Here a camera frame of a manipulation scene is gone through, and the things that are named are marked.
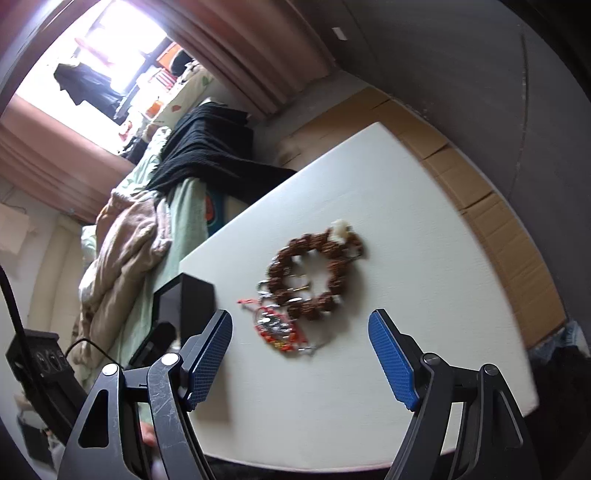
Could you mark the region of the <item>black jewelry box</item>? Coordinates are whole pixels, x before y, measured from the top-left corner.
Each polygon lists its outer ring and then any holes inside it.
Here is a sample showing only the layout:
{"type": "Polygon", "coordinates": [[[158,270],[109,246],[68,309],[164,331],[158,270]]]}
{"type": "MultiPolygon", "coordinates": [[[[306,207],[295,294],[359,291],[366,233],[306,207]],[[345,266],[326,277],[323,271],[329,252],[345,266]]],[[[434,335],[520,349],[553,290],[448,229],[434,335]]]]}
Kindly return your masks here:
{"type": "Polygon", "coordinates": [[[180,273],[153,294],[148,334],[157,323],[169,322],[176,328],[176,339],[172,344],[176,341],[183,344],[204,330],[214,314],[214,306],[211,283],[180,273]]]}

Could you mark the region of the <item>beige pink crumpled quilt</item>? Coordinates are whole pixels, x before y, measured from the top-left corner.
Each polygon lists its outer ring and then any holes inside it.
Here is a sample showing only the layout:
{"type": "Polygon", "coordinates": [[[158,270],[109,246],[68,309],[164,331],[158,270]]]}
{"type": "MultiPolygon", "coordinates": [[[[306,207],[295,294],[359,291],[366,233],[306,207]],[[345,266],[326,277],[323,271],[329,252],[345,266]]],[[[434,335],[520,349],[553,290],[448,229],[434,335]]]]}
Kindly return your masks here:
{"type": "Polygon", "coordinates": [[[79,284],[79,342],[72,362],[96,368],[127,320],[145,276],[172,244],[167,201],[152,191],[128,195],[114,190],[95,222],[96,255],[79,284]]]}

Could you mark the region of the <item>green bed sheet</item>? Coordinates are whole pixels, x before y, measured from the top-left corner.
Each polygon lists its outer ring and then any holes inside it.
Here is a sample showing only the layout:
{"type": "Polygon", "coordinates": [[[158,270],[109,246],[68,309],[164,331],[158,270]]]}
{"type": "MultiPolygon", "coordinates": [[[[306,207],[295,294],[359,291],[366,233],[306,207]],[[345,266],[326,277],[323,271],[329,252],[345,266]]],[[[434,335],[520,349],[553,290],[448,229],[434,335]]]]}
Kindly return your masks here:
{"type": "MultiPolygon", "coordinates": [[[[160,128],[148,143],[139,163],[112,191],[117,190],[128,195],[151,191],[146,186],[160,163],[160,151],[170,133],[169,128],[160,128]]],[[[166,195],[156,191],[152,192],[164,197],[169,206],[172,244],[162,261],[145,276],[142,288],[127,320],[120,329],[112,347],[105,352],[106,358],[91,370],[76,365],[81,372],[82,383],[85,387],[91,386],[100,368],[108,360],[113,359],[123,366],[129,363],[150,329],[153,294],[177,276],[180,261],[208,237],[205,221],[206,187],[204,183],[190,178],[184,180],[166,195]]],[[[81,246],[86,271],[96,255],[95,224],[83,228],[81,246]]]]}

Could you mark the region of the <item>flattened cardboard sheet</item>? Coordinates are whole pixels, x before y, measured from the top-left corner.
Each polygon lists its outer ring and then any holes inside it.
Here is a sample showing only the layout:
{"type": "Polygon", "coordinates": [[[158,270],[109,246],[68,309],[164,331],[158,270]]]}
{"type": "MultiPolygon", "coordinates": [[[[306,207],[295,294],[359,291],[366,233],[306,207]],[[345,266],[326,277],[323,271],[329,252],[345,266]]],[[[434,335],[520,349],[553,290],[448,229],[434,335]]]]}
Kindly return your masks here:
{"type": "Polygon", "coordinates": [[[300,170],[380,122],[418,159],[472,229],[509,299],[527,348],[558,331],[566,313],[541,253],[492,184],[435,127],[368,87],[287,134],[280,165],[300,170]]]}

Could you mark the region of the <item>black knitted blanket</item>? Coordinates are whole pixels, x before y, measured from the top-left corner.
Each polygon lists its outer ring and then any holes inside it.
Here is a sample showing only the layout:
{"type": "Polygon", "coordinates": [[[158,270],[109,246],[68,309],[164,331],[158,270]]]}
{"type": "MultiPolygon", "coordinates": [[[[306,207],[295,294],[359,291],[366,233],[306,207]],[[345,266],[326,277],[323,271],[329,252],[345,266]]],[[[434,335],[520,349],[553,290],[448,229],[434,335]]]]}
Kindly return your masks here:
{"type": "Polygon", "coordinates": [[[184,180],[195,178],[252,204],[295,173],[253,160],[249,114],[208,102],[193,108],[176,124],[146,188],[166,195],[184,180]]]}

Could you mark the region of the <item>pink curtain left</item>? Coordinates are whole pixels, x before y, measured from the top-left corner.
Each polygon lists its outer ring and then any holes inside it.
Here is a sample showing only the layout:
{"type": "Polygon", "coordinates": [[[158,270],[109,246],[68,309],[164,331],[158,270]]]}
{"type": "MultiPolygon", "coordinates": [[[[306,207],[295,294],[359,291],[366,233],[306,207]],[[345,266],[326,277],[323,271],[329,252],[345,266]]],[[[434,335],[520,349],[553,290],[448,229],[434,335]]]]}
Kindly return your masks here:
{"type": "Polygon", "coordinates": [[[1,176],[36,200],[93,223],[133,169],[15,95],[1,116],[1,176]]]}

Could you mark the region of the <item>pink curtain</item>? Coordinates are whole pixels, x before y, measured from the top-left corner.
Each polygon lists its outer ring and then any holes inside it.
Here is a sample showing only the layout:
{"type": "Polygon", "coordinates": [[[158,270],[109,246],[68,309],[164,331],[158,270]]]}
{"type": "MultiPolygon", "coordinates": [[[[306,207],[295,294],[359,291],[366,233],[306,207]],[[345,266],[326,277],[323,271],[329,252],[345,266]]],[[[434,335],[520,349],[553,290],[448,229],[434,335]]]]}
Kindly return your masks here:
{"type": "Polygon", "coordinates": [[[133,169],[15,95],[1,116],[1,176],[36,200],[93,223],[133,169]]]}
{"type": "Polygon", "coordinates": [[[270,117],[335,71],[318,34],[290,1],[136,1],[246,110],[270,117]]]}

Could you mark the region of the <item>floral pillow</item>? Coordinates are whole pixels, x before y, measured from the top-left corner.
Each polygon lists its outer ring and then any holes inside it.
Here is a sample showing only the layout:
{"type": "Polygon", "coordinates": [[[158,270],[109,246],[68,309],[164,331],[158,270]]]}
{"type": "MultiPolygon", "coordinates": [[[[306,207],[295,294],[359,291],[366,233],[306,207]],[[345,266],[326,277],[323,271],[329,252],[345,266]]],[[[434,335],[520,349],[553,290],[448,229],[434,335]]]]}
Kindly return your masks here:
{"type": "Polygon", "coordinates": [[[164,96],[162,105],[151,123],[158,127],[166,126],[172,129],[197,99],[204,94],[213,80],[211,72],[197,61],[187,63],[183,74],[164,96]]]}

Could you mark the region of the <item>black hanging jacket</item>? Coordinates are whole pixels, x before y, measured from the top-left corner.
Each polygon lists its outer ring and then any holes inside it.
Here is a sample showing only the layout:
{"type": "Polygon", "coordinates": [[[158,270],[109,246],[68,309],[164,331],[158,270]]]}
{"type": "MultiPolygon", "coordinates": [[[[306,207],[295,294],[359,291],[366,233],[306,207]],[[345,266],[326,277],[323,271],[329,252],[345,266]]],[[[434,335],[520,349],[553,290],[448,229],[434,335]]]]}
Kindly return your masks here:
{"type": "Polygon", "coordinates": [[[83,63],[60,63],[53,76],[60,90],[66,91],[76,106],[86,101],[110,119],[115,117],[122,96],[111,88],[108,76],[83,63]]]}

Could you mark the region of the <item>pink curtain right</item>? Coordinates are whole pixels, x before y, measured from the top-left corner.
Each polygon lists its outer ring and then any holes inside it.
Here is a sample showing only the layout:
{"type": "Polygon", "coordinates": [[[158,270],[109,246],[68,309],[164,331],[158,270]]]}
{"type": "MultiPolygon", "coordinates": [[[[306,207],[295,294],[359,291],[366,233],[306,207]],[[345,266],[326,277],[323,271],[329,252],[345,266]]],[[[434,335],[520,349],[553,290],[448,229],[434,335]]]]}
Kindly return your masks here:
{"type": "Polygon", "coordinates": [[[246,110],[270,117],[335,71],[318,34],[290,1],[136,1],[246,110]]]}

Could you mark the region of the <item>beige cloth on wall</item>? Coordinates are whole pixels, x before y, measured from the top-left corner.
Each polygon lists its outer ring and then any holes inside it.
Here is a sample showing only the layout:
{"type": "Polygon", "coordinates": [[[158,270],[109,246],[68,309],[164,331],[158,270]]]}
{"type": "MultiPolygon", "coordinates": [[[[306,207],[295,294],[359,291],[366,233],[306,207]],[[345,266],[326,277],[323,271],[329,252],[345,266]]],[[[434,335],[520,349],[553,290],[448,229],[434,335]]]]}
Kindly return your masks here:
{"type": "Polygon", "coordinates": [[[0,249],[2,253],[19,256],[27,239],[37,233],[23,207],[0,205],[0,249]]]}

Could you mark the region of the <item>white wall switch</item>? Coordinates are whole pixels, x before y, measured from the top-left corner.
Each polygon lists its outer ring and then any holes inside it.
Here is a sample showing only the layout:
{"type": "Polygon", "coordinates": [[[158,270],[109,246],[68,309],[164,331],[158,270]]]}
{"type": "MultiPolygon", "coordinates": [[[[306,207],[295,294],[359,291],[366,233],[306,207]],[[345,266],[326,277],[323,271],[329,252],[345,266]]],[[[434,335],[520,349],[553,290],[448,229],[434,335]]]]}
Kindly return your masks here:
{"type": "Polygon", "coordinates": [[[332,27],[332,32],[335,33],[335,36],[337,36],[337,38],[341,41],[346,41],[348,40],[348,37],[346,36],[346,34],[344,33],[344,31],[342,31],[341,28],[339,27],[332,27]]]}

